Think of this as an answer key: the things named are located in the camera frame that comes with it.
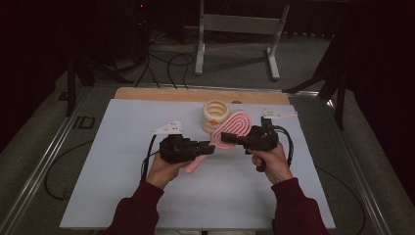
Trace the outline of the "cream ringed holder with duck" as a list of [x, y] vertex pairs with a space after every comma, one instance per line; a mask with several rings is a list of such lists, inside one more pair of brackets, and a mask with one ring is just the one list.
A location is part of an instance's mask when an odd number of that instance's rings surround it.
[[230, 114], [228, 106], [218, 100], [211, 100], [202, 108], [202, 128], [207, 133], [213, 133]]

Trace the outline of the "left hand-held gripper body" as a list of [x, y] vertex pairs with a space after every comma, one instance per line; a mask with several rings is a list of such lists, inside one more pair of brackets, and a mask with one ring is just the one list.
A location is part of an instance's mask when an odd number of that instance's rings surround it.
[[160, 155], [169, 164], [193, 161], [200, 154], [199, 143], [183, 137], [180, 120], [174, 120], [158, 127], [152, 131], [152, 134], [166, 134], [166, 137], [160, 142]]

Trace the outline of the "white table mat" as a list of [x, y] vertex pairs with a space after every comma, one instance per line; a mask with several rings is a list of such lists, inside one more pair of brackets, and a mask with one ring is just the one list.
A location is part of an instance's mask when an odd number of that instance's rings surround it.
[[[77, 179], [61, 225], [69, 229], [109, 226], [117, 203], [137, 189], [143, 159], [159, 142], [152, 130], [180, 120], [184, 136], [206, 140], [200, 102], [112, 99]], [[291, 105], [271, 105], [272, 121], [286, 128], [294, 143], [291, 171], [304, 194], [317, 201], [324, 224], [335, 221], [314, 167], [299, 115]], [[241, 146], [217, 149], [191, 174], [180, 172], [158, 204], [158, 227], [166, 230], [268, 229], [276, 199], [271, 184], [255, 170]]]

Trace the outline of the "person's right hand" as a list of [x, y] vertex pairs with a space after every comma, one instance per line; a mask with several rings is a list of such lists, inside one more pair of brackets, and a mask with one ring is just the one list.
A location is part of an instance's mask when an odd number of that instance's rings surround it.
[[255, 166], [260, 166], [262, 162], [265, 162], [264, 173], [272, 185], [293, 178], [281, 143], [270, 151], [250, 150], [250, 153], [253, 155], [252, 162]]

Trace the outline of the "person's left hand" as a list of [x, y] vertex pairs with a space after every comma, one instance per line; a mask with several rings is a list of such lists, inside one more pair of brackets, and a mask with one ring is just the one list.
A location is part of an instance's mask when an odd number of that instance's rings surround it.
[[169, 164], [160, 154], [156, 154], [146, 181], [163, 190], [179, 174], [180, 169], [189, 164], [190, 162]]

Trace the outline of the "pink hairbrush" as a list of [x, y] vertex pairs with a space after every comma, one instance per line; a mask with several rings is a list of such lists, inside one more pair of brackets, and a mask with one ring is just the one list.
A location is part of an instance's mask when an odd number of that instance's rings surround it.
[[222, 133], [236, 134], [238, 137], [247, 136], [252, 129], [250, 115], [242, 110], [233, 111], [225, 116], [214, 117], [203, 112], [203, 129], [210, 134], [209, 144], [216, 149], [231, 149], [235, 143], [221, 140]]

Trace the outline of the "grey metal stand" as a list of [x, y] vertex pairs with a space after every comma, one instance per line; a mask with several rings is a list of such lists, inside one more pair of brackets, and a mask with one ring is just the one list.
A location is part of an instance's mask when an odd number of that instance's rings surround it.
[[205, 12], [205, 0], [200, 0], [198, 26], [199, 41], [195, 63], [195, 75], [202, 75], [204, 73], [204, 39], [205, 32], [208, 30], [273, 35], [274, 41], [272, 46], [266, 49], [266, 55], [270, 67], [271, 78], [273, 80], [279, 80], [280, 72], [278, 70], [275, 54], [289, 11], [290, 5], [285, 5], [282, 14], [278, 19], [207, 14]]

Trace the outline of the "metal floor rail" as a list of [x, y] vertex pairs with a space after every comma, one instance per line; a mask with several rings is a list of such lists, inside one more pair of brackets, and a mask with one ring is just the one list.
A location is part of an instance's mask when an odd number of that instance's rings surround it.
[[91, 88], [81, 89], [79, 96], [76, 98], [75, 108], [71, 115], [64, 118], [47, 150], [25, 182], [23, 189], [15, 199], [13, 206], [9, 209], [7, 216], [0, 223], [0, 235], [13, 235], [40, 187], [41, 182], [45, 178], [47, 169], [52, 165], [53, 160], [57, 157], [62, 145], [66, 141], [78, 112], [90, 92]]
[[346, 162], [349, 167], [350, 174], [352, 175], [355, 185], [358, 189], [364, 210], [369, 215], [377, 235], [391, 235], [390, 228], [387, 225], [387, 222], [384, 218], [383, 213], [381, 212], [375, 195], [371, 190], [368, 181], [365, 178], [362, 168], [360, 167], [357, 161], [356, 154], [353, 152], [351, 144], [349, 143], [345, 132], [343, 130], [340, 130], [335, 120], [336, 110], [333, 105], [333, 102], [329, 100], [324, 101], [323, 104], [329, 117], [332, 119], [331, 125], [336, 129], [336, 133], [340, 138], [340, 144], [342, 146], [342, 149], [346, 153]]

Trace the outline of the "black tripod stand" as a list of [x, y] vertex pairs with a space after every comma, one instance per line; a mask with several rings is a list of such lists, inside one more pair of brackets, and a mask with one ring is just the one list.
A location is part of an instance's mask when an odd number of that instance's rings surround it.
[[67, 102], [67, 117], [74, 112], [76, 107], [75, 79], [78, 78], [83, 86], [93, 86], [95, 78], [91, 69], [102, 72], [116, 82], [126, 84], [132, 83], [131, 80], [121, 77], [75, 49], [66, 50], [65, 55], [67, 58], [67, 91], [61, 95], [60, 100]]
[[324, 84], [318, 92], [317, 98], [329, 101], [334, 94], [337, 94], [335, 106], [335, 121], [340, 129], [344, 129], [343, 113], [346, 95], [346, 67], [347, 49], [344, 46], [347, 42], [343, 41], [336, 33], [317, 66], [311, 79], [294, 86], [284, 89], [284, 93], [295, 94], [315, 83], [323, 81]]

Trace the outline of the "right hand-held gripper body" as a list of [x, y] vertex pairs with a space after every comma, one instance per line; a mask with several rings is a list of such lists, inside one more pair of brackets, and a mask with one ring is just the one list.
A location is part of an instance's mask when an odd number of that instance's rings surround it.
[[245, 149], [255, 151], [270, 151], [280, 142], [279, 133], [283, 133], [289, 143], [289, 154], [294, 153], [294, 143], [288, 130], [280, 125], [274, 125], [269, 117], [261, 117], [260, 125], [253, 125], [247, 136], [240, 136]]

